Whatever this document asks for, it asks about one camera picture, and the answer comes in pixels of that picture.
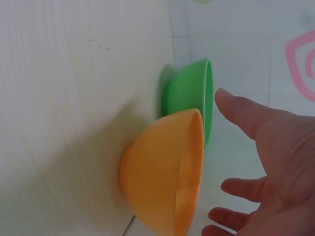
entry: pink spiral design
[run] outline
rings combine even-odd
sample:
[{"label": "pink spiral design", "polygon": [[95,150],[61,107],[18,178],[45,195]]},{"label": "pink spiral design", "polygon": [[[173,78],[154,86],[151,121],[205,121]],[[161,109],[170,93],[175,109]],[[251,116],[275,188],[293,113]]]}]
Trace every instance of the pink spiral design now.
[{"label": "pink spiral design", "polygon": [[[304,83],[296,60],[296,51],[315,41],[315,31],[308,32],[291,42],[285,47],[285,56],[292,80],[297,90],[308,100],[315,102],[315,92],[311,91]],[[309,78],[313,77],[312,62],[315,59],[315,49],[311,50],[305,59],[305,71]]]}]

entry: background wall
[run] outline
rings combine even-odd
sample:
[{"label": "background wall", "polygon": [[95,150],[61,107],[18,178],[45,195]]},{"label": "background wall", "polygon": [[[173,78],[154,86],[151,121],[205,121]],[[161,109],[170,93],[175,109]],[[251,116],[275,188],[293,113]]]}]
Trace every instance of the background wall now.
[{"label": "background wall", "polygon": [[[301,115],[315,115],[315,103],[306,99],[293,82],[285,46],[315,30],[314,0],[212,0],[207,5],[191,0],[168,0],[175,67],[209,58],[215,88]],[[299,73],[310,90],[305,60],[315,48],[315,37],[299,40],[295,54]],[[211,223],[213,207],[251,212],[257,205],[229,196],[220,190],[229,177],[258,178],[264,175],[255,143],[228,123],[215,107],[213,132],[205,151],[199,205],[189,236],[200,235]],[[135,221],[130,235],[139,235]]]}]

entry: plastic bowl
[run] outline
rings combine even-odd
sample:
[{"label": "plastic bowl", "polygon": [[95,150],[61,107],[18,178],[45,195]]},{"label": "plastic bowl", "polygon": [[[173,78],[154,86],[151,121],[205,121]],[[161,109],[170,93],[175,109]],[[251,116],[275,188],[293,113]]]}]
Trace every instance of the plastic bowl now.
[{"label": "plastic bowl", "polygon": [[119,183],[134,214],[162,236],[185,236],[197,204],[203,162],[199,110],[163,117],[122,156]]},{"label": "plastic bowl", "polygon": [[164,115],[197,108],[204,125],[204,147],[209,143],[213,113],[213,80],[208,59],[197,61],[180,70],[165,86],[162,98]]}]

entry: wooden surface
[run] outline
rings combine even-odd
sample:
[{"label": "wooden surface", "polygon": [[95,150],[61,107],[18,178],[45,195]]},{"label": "wooden surface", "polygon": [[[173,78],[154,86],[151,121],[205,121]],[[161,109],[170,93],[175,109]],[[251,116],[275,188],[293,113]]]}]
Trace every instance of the wooden surface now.
[{"label": "wooden surface", "polygon": [[166,0],[0,1],[0,235],[119,236],[124,148],[158,116]]}]

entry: human hand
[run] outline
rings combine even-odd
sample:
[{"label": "human hand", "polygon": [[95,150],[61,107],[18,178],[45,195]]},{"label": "human hand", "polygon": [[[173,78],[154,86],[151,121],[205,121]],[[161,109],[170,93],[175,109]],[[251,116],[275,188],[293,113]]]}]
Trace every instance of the human hand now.
[{"label": "human hand", "polygon": [[[267,176],[227,179],[222,190],[260,203],[251,214],[215,208],[209,218],[237,236],[315,236],[315,117],[271,109],[219,89],[221,113],[256,141]],[[210,225],[202,236],[232,236]]]}]

